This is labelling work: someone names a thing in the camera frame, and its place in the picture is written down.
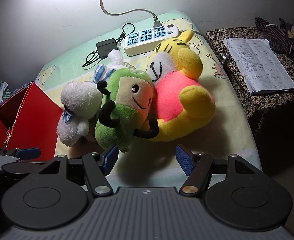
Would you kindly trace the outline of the green bean plush toy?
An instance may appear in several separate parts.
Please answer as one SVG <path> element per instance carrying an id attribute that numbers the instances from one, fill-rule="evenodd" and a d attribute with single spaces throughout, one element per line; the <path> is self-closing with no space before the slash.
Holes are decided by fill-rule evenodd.
<path id="1" fill-rule="evenodd" d="M 103 99 L 95 139 L 103 149 L 117 144 L 122 150 L 134 137 L 152 139 L 158 135 L 155 118 L 148 120 L 146 131 L 142 130 L 154 96 L 154 85 L 146 72 L 133 68 L 118 69 L 107 81 L 99 81 L 97 89 Z"/>

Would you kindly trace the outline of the yellow tiger plush toy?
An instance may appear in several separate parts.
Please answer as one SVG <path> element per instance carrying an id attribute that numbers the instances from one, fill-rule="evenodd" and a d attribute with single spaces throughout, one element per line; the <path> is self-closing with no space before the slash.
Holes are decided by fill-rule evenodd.
<path id="1" fill-rule="evenodd" d="M 153 116 L 159 134 L 153 141 L 172 141 L 206 126 L 214 117 L 213 96 L 199 83 L 203 63 L 188 42 L 186 30 L 160 42 L 150 57 L 146 72 L 154 84 Z"/>

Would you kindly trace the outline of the white bunny plush plaid ears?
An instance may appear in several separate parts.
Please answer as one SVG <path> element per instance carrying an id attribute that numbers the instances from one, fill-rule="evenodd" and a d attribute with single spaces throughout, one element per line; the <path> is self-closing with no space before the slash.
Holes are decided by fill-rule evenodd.
<path id="1" fill-rule="evenodd" d="M 107 81 L 121 66 L 100 64 L 96 67 L 92 79 L 83 82 L 70 82 L 61 92 L 63 113 L 57 125 L 60 141 L 69 147 L 85 137 L 95 141 L 90 120 L 101 108 L 103 95 L 97 89 L 99 81 Z"/>

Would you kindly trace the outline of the white fluffy bunny plush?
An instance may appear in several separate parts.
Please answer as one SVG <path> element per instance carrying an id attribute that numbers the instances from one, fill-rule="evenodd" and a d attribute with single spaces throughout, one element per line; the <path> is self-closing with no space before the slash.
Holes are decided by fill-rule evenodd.
<path id="1" fill-rule="evenodd" d="M 117 69 L 125 67 L 123 56 L 119 50 L 113 49 L 110 51 L 108 58 L 112 67 L 116 67 Z"/>

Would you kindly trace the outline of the red cardboard box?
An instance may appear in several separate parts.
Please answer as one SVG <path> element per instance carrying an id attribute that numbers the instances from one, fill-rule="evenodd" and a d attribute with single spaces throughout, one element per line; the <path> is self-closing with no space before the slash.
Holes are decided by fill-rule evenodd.
<path id="1" fill-rule="evenodd" d="M 0 148 L 39 148 L 39 161 L 54 158 L 62 109 L 35 83 L 0 105 Z"/>

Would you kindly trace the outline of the floral cloth covered side table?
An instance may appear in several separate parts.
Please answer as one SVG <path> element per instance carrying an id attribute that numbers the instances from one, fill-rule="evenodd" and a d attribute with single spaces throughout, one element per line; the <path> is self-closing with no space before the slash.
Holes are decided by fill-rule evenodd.
<path id="1" fill-rule="evenodd" d="M 294 165 L 294 59 L 273 52 L 255 27 L 207 31 L 253 132 L 263 171 Z"/>

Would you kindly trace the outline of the black power adapter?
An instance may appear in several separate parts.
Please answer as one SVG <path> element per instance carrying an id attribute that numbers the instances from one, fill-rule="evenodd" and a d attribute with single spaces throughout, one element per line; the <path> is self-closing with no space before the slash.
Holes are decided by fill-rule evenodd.
<path id="1" fill-rule="evenodd" d="M 100 59 L 107 58 L 109 52 L 112 51 L 113 49 L 118 50 L 118 46 L 114 38 L 98 42 L 96 44 L 96 47 L 97 47 L 97 53 Z"/>

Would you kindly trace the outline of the handwritten paper notebook right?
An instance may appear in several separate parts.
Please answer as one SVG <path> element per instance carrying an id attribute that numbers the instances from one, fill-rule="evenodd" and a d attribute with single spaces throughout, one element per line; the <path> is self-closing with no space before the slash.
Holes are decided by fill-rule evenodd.
<path id="1" fill-rule="evenodd" d="M 226 38 L 223 44 L 244 78 L 251 95 L 294 91 L 294 81 L 266 39 Z"/>

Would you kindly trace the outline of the white power strip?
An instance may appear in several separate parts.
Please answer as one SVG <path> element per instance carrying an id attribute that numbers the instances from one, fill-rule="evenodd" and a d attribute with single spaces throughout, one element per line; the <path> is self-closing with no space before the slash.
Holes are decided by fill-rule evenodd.
<path id="1" fill-rule="evenodd" d="M 153 51 L 163 40 L 178 37 L 179 34 L 180 31 L 175 24 L 145 29 L 131 33 L 126 37 L 123 48 L 127 56 L 135 56 Z"/>

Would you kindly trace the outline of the dark striped clothing pile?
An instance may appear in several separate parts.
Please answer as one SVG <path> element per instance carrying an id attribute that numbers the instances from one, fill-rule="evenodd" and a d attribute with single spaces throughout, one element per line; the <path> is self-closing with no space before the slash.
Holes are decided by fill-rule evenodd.
<path id="1" fill-rule="evenodd" d="M 263 32 L 270 42 L 270 47 L 277 53 L 294 57 L 294 24 L 285 22 L 279 18 L 280 26 L 267 20 L 256 17 L 256 28 Z"/>

